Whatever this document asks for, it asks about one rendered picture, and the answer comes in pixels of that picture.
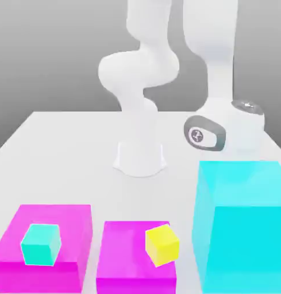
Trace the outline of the small turquoise cube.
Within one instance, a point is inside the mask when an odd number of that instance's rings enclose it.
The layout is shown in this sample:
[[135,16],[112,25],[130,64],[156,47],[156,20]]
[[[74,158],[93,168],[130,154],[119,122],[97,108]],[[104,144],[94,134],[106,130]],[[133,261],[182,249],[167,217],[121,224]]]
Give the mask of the small turquoise cube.
[[25,265],[54,266],[61,249],[59,226],[30,224],[20,246]]

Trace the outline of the large cyan box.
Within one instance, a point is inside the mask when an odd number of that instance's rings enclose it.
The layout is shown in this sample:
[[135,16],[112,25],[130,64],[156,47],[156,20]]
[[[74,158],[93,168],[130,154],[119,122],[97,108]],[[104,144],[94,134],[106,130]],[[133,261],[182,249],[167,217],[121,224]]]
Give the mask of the large cyan box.
[[203,294],[281,294],[281,165],[201,161],[192,243]]

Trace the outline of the large magenta box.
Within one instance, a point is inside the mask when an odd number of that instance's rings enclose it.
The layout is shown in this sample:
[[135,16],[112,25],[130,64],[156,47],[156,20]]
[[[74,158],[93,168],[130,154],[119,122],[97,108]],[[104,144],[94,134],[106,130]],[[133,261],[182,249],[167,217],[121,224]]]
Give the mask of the large magenta box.
[[106,221],[97,265],[97,294],[176,294],[174,262],[155,267],[145,232],[168,221]]
[[[21,243],[32,224],[58,225],[52,266],[27,265]],[[0,294],[81,293],[93,225],[89,204],[22,204],[0,239]]]

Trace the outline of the small yellow cube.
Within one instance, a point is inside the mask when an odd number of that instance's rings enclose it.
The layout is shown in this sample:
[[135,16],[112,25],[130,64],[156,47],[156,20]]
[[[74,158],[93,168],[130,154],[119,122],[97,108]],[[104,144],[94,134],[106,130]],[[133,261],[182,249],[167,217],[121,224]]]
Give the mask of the small yellow cube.
[[179,258],[180,240],[169,224],[145,231],[145,251],[155,267]]

